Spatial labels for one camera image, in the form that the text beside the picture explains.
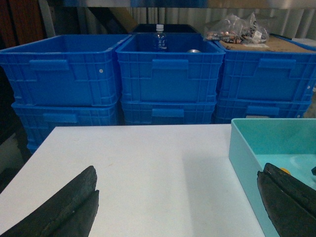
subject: stacked crates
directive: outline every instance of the stacked crates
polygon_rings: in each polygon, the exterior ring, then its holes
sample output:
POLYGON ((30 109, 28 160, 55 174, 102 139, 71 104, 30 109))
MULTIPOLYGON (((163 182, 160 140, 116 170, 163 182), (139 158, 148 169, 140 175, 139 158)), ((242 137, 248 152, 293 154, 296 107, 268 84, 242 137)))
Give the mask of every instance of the stacked crates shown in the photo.
POLYGON ((224 52, 200 34, 166 35, 167 52, 154 52, 153 34, 146 33, 117 49, 125 123, 210 123, 224 52))
POLYGON ((128 35, 66 35, 0 51, 16 114, 34 152, 56 126, 117 125, 115 50, 128 35))
POLYGON ((316 82, 316 49, 262 52, 225 49, 218 81, 214 123, 234 118, 301 118, 311 103, 316 82))

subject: white table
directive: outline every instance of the white table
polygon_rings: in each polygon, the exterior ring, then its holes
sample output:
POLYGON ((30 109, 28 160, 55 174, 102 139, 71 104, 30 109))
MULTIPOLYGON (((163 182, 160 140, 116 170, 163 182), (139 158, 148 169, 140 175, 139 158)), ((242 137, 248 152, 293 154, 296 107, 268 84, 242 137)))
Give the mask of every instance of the white table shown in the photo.
POLYGON ((0 195, 0 233, 89 165, 89 237, 263 237, 229 161, 231 126, 57 127, 0 195))

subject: bottle label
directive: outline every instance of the bottle label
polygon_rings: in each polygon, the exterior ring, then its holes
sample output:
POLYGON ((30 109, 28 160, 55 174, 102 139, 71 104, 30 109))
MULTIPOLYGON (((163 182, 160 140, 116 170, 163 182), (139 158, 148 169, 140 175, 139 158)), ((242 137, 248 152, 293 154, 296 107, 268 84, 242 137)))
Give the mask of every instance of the bottle label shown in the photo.
POLYGON ((167 45, 166 45, 166 40, 165 39, 159 39, 158 40, 158 48, 167 49, 167 45))
POLYGON ((163 38, 154 38, 154 48, 155 52, 166 52, 167 51, 167 39, 163 38))

